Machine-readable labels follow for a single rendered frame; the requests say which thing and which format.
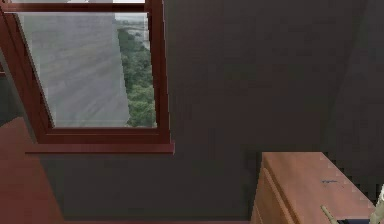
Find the red-brown framed window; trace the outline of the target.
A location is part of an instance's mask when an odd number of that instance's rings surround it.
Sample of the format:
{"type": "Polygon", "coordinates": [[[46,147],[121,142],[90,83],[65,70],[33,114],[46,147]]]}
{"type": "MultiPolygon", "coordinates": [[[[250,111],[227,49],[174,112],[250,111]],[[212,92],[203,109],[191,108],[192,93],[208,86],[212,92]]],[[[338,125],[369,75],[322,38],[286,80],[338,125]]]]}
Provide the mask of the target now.
{"type": "Polygon", "coordinates": [[[28,154],[171,153],[162,0],[0,0],[28,154]]]}

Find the brown wooden chest of drawers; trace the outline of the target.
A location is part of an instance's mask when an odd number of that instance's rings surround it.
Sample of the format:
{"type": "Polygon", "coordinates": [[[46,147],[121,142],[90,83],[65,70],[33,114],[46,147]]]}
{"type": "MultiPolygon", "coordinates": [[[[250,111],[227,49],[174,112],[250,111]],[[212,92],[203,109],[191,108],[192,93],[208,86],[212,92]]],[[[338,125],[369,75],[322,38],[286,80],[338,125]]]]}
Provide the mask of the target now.
{"type": "Polygon", "coordinates": [[[264,152],[250,224],[367,219],[372,202],[321,152],[264,152]]]}

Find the tan pencil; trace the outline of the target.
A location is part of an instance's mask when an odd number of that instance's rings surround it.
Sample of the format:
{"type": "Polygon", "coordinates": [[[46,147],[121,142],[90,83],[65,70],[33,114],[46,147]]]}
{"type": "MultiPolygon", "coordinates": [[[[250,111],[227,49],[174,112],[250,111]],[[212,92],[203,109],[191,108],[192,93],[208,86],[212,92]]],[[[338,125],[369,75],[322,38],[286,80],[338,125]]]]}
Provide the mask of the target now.
{"type": "Polygon", "coordinates": [[[323,213],[325,214],[325,216],[328,218],[329,222],[331,224],[339,224],[337,222],[337,220],[333,217],[333,215],[328,211],[328,209],[326,208],[326,206],[324,205],[321,205],[320,206],[321,210],[323,211],[323,213]]]}

